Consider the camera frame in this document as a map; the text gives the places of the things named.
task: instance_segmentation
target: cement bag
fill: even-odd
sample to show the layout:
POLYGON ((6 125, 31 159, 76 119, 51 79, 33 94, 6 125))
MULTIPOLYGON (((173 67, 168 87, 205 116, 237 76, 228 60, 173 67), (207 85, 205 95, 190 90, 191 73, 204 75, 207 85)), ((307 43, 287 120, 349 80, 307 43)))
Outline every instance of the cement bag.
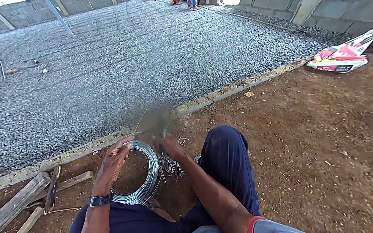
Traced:
POLYGON ((325 48, 306 65, 317 70, 346 73, 368 63, 365 49, 373 41, 373 29, 338 46, 325 48))

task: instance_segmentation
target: knee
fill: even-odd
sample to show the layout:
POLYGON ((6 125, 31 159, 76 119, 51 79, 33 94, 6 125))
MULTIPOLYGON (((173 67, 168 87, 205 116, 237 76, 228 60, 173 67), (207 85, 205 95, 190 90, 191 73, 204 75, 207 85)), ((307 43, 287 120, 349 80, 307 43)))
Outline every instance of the knee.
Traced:
POLYGON ((74 218, 70 226, 70 233, 80 233, 83 229, 84 221, 86 219, 86 211, 88 206, 83 207, 74 218))
POLYGON ((229 125, 220 125, 208 132, 208 136, 217 136, 217 137, 236 137, 241 135, 241 133, 234 127, 229 125))

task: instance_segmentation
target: navy blue pants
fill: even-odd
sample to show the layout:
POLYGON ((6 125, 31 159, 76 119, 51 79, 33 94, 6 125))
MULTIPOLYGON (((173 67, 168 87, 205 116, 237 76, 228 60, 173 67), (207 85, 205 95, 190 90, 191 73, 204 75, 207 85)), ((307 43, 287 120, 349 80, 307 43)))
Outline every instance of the navy blue pants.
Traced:
MULTIPOLYGON (((212 129, 204 142, 199 161, 202 169, 226 187, 254 216, 260 216, 259 197, 244 136, 230 126, 212 129)), ((71 233, 83 228, 87 206, 79 211, 71 233)), ((110 232, 191 233, 203 225, 216 225, 200 200, 178 223, 171 223, 142 205, 113 202, 110 205, 110 232)))

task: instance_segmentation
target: person's feet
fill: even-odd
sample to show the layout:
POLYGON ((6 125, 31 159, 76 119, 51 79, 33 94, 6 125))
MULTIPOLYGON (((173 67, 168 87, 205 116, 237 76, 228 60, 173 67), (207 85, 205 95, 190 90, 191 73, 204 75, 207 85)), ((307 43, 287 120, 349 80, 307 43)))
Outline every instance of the person's feet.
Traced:
POLYGON ((194 161, 195 161, 196 163, 198 163, 198 161, 199 161, 200 158, 201 158, 201 156, 195 156, 195 157, 194 157, 194 161))
POLYGON ((149 197, 149 199, 145 202, 145 205, 148 207, 148 209, 152 210, 169 222, 176 223, 176 221, 164 209, 162 209, 159 202, 155 198, 149 197))

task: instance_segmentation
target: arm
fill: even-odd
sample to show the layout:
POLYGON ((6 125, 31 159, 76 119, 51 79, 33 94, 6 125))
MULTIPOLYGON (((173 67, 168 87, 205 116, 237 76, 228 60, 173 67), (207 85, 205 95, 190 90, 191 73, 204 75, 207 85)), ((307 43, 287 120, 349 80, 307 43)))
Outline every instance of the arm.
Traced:
POLYGON ((201 203, 225 233, 244 233, 253 217, 241 202, 215 181, 181 148, 172 135, 161 139, 171 159, 179 162, 201 203))
MULTIPOLYGON (((131 147, 130 143, 126 146, 123 146, 123 143, 133 139, 133 136, 128 136, 111 146, 106 152, 93 186, 92 197, 100 197, 110 193, 111 186, 117 180, 131 147)), ((109 233, 109 212, 110 204, 89 207, 82 233, 109 233)))

